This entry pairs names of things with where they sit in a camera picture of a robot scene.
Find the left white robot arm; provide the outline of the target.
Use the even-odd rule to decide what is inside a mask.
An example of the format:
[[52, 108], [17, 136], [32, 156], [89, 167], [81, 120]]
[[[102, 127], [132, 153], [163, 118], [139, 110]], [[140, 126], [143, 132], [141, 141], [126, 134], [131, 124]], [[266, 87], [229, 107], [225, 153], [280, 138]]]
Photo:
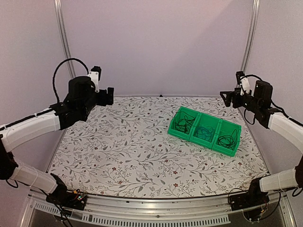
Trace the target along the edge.
[[93, 72], [69, 81], [68, 94], [62, 102], [41, 112], [0, 128], [0, 178], [35, 187], [52, 195], [60, 205], [70, 202], [70, 194], [60, 179], [32, 166], [18, 162], [12, 151], [20, 145], [54, 131], [61, 131], [78, 121], [85, 122], [95, 106], [112, 105], [114, 88], [99, 89], [99, 77]]

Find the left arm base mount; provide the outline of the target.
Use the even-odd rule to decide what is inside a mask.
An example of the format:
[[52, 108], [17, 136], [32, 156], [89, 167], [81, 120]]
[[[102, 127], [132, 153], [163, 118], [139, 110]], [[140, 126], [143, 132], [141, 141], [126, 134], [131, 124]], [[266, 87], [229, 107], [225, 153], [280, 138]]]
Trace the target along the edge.
[[65, 183], [55, 174], [50, 175], [56, 180], [55, 190], [46, 196], [46, 201], [54, 205], [76, 210], [84, 210], [87, 202], [87, 193], [76, 190], [68, 190]]

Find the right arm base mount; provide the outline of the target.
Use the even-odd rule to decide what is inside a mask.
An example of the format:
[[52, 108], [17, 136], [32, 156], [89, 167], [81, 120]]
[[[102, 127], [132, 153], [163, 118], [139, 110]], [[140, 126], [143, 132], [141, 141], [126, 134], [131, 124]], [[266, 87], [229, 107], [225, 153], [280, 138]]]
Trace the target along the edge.
[[231, 206], [232, 211], [265, 205], [263, 208], [244, 212], [244, 217], [251, 222], [260, 221], [268, 209], [269, 196], [267, 192], [261, 191], [260, 179], [261, 178], [253, 179], [246, 192], [228, 195], [228, 203]]

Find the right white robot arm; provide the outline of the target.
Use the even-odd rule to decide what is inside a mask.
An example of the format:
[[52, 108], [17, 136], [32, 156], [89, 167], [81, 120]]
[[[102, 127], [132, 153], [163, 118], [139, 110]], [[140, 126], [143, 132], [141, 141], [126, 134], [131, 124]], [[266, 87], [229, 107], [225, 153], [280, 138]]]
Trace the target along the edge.
[[[254, 120], [258, 121], [264, 128], [276, 132], [291, 142], [300, 152], [303, 151], [303, 127], [290, 117], [286, 117], [281, 109], [273, 108], [272, 105], [273, 87], [270, 83], [257, 80], [254, 93], [251, 90], [244, 90], [241, 87], [233, 91], [221, 91], [226, 107], [244, 107], [254, 113]], [[263, 194], [269, 191], [286, 190], [303, 187], [303, 161], [292, 169], [268, 175], [252, 180], [249, 192], [245, 195], [245, 202], [248, 206], [255, 206], [263, 199]]]

